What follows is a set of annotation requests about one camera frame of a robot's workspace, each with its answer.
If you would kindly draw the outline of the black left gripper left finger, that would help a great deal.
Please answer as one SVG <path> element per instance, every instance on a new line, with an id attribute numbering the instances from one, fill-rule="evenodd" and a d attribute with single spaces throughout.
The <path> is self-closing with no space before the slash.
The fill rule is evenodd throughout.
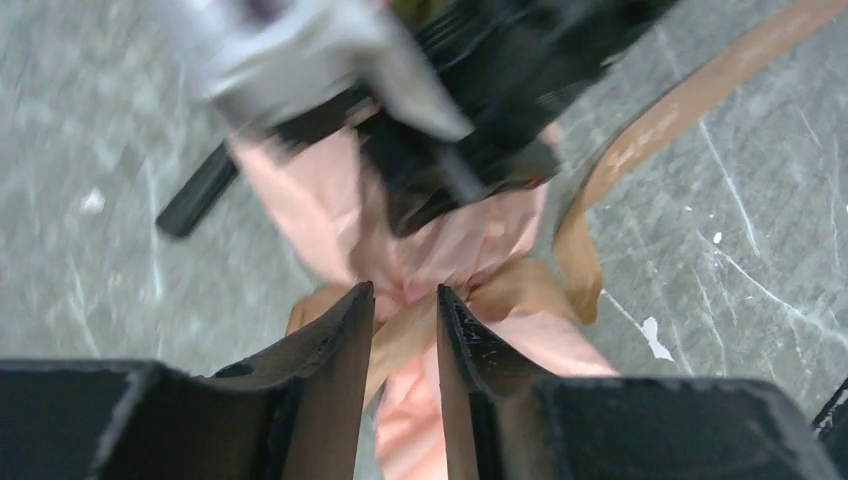
<path id="1" fill-rule="evenodd" d="M 363 282 L 211 377 L 157 361 L 3 361 L 1 475 L 350 479 L 373 319 Z"/>

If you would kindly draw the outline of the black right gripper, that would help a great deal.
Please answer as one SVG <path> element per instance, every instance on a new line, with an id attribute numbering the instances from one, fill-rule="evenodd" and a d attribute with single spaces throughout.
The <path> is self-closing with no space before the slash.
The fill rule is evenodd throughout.
<path id="1" fill-rule="evenodd" d="M 540 133 L 604 78 L 673 8 L 670 1 L 382 1 L 413 36 L 473 130 L 438 139 L 394 118 L 364 81 L 268 128 L 230 125 L 248 141 L 276 137 L 296 155 L 344 131 L 380 178 L 391 234 L 404 238 L 451 211 L 531 190 L 559 169 Z M 189 236 L 240 171 L 218 146 L 157 218 Z"/>

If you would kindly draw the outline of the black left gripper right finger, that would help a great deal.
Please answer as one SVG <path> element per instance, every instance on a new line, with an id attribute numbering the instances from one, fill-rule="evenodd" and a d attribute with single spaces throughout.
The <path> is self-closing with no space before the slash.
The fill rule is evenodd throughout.
<path id="1" fill-rule="evenodd" d="M 838 479 L 775 385 L 751 379 L 560 377 L 437 292 L 453 479 Z"/>

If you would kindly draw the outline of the brown ribbon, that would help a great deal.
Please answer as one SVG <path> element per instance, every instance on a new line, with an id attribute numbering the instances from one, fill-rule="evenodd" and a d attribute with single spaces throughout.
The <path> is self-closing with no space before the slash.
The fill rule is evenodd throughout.
<path id="1" fill-rule="evenodd" d="M 579 238 L 588 235 L 600 265 L 601 294 L 601 263 L 585 219 L 588 208 L 600 201 L 625 173 L 666 147 L 742 81 L 846 7 L 843 1 L 792 3 L 680 82 L 626 127 L 599 157 L 554 236 L 552 250 L 559 267 L 552 270 L 545 264 L 562 286 L 574 288 L 588 279 L 588 255 L 578 248 Z"/>

